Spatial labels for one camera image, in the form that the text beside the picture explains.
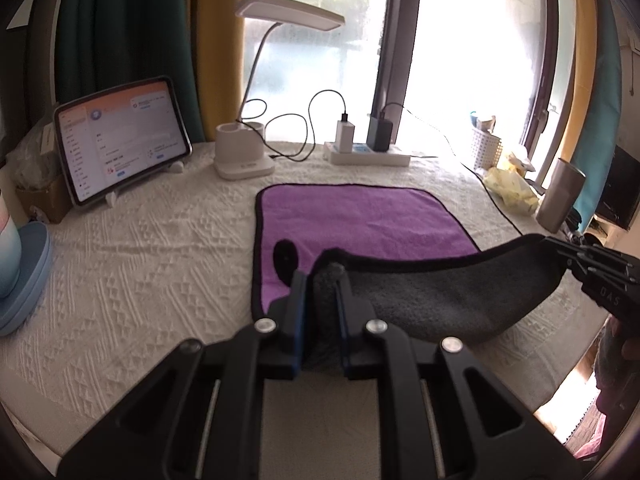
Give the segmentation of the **purple and grey towel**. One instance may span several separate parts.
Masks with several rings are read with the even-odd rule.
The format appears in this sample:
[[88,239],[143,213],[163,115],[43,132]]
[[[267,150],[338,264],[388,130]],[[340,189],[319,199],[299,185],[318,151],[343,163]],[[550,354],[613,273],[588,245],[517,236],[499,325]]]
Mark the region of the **purple and grey towel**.
[[311,281],[344,266],[375,314],[427,341],[491,340],[559,287],[561,258],[540,234],[480,249],[434,195],[364,184],[276,184],[255,200],[250,312],[285,296],[294,271]]

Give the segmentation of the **silver cylindrical bottle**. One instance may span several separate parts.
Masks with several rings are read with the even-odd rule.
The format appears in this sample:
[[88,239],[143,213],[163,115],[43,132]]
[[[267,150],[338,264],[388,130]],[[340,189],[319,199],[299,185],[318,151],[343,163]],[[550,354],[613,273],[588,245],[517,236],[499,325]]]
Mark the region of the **silver cylindrical bottle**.
[[585,180],[582,170],[559,158],[536,212],[538,224],[550,233],[558,232],[582,192]]

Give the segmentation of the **yellow tissue pack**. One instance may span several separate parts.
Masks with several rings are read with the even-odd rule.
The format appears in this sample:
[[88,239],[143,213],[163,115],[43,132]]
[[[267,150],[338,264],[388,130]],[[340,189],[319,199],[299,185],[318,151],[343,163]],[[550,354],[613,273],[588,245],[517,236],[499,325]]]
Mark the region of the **yellow tissue pack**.
[[517,172],[491,167],[486,171],[483,183],[502,199],[508,211],[527,217],[536,212],[539,198]]

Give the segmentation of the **white textured tablecloth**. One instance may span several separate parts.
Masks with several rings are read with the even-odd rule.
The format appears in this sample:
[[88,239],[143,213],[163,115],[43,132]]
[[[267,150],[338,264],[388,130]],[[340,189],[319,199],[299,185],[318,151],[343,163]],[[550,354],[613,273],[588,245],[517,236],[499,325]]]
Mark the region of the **white textured tablecloth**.
[[[275,183],[422,188],[461,221],[480,249],[516,237],[480,181],[451,156],[408,168],[335,167],[316,152],[274,174],[227,182],[214,144],[198,144],[182,174],[50,226],[53,263],[38,307],[1,338],[1,401],[62,456],[138,380],[195,337],[209,344],[250,322],[255,195]],[[537,310],[476,356],[532,411],[600,332],[605,310],[572,274]],[[303,374],[268,382],[261,479],[378,479],[373,382]]]

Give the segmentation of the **white power strip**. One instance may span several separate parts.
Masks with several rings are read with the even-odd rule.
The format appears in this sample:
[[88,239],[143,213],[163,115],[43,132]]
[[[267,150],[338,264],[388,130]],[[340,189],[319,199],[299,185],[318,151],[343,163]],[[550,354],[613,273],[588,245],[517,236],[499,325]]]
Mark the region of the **white power strip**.
[[331,142],[324,144],[323,158],[335,166],[408,167],[411,160],[409,154],[395,145],[391,145],[387,152],[375,152],[367,144],[357,143],[350,153],[341,153]]

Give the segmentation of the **white desk lamp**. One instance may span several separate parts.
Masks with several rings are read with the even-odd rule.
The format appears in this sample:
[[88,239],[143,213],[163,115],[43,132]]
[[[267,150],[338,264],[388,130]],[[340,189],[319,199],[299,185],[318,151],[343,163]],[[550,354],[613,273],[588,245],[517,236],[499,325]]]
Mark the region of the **white desk lamp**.
[[[333,32],[346,24],[339,13],[298,0],[240,0],[235,15],[243,21],[269,24],[255,48],[250,64],[240,111],[233,122],[216,129],[214,169],[228,181],[269,176],[276,162],[306,162],[314,154],[317,136],[309,113],[286,110],[273,99],[284,89],[286,64],[273,54],[265,54],[265,45],[283,26],[303,27],[315,32]],[[276,148],[268,128],[289,121],[301,126],[302,143],[294,148]]]

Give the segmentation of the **white tablet stand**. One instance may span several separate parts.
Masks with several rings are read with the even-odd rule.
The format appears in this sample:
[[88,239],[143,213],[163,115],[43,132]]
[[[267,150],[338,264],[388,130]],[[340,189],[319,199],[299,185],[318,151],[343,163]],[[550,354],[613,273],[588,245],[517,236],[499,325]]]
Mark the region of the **white tablet stand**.
[[160,169],[154,170],[150,174],[146,176],[137,178],[132,182],[127,183],[126,185],[118,188],[115,191],[108,192],[104,196],[104,202],[107,204],[108,208],[114,208],[120,196],[124,193],[134,192],[140,186],[146,185],[149,182],[153,182],[160,174],[182,174],[184,171],[184,166],[186,163],[183,160],[178,160],[178,162],[172,162],[168,166],[163,166]]

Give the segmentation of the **black charger plug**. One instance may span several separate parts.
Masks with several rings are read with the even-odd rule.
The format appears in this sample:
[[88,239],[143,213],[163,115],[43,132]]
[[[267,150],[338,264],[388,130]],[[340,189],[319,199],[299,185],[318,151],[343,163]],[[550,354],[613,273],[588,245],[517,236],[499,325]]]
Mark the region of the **black charger plug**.
[[366,141],[367,147],[377,153],[386,153],[390,149],[392,133],[393,123],[390,120],[371,116]]

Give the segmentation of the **blue round tray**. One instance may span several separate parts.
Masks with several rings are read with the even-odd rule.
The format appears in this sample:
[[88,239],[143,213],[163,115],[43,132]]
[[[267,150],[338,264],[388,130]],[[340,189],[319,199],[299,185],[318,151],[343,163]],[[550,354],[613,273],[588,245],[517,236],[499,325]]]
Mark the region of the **blue round tray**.
[[17,230],[22,243],[16,285],[1,300],[1,336],[14,333],[37,307],[52,268],[53,248],[48,227],[30,222]]

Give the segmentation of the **brown cardboard box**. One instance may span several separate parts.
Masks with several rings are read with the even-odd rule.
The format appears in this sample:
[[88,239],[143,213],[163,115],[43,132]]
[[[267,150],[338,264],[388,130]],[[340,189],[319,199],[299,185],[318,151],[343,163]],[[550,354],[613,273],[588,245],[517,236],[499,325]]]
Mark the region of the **brown cardboard box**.
[[40,190],[16,188],[15,194],[27,217],[43,223],[59,224],[73,208],[63,176],[56,177]]

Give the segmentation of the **tablet with lit screen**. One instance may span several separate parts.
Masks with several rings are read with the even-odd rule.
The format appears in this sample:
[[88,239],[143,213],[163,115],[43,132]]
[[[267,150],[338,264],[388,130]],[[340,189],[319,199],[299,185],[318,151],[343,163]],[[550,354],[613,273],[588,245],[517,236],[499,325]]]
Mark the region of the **tablet with lit screen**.
[[58,106],[53,113],[62,175],[77,208],[192,154],[167,76],[121,84]]

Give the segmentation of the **pastel striped cup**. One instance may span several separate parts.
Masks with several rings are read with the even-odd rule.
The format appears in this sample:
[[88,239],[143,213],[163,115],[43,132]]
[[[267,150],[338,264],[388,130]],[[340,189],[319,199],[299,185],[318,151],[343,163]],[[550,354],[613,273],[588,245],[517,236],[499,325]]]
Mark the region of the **pastel striped cup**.
[[22,258],[20,233],[6,206],[4,195],[0,200],[0,224],[0,298],[3,299],[14,289]]

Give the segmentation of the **clear plastic bag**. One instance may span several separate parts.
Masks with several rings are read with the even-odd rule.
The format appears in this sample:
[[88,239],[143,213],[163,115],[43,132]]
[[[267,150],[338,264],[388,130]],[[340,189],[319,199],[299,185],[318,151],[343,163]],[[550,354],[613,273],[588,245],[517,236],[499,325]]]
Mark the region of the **clear plastic bag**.
[[41,119],[8,155],[9,174],[18,188],[38,191],[61,175],[52,122]]

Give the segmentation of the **yellow curtain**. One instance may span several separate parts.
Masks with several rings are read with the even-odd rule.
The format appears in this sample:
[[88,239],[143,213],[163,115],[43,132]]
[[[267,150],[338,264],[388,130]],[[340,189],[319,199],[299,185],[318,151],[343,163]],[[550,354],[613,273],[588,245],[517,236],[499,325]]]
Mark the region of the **yellow curtain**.
[[235,15],[240,0],[191,0],[192,48],[198,106],[205,139],[216,127],[234,122],[241,103],[243,21]]

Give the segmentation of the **dark window frame post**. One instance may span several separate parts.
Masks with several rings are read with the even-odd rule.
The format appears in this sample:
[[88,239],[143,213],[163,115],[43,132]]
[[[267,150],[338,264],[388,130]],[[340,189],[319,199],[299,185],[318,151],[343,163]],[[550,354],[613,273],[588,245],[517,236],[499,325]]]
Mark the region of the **dark window frame post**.
[[378,76],[370,115],[393,123],[392,140],[398,136],[408,88],[420,0],[386,0],[385,18],[380,43]]

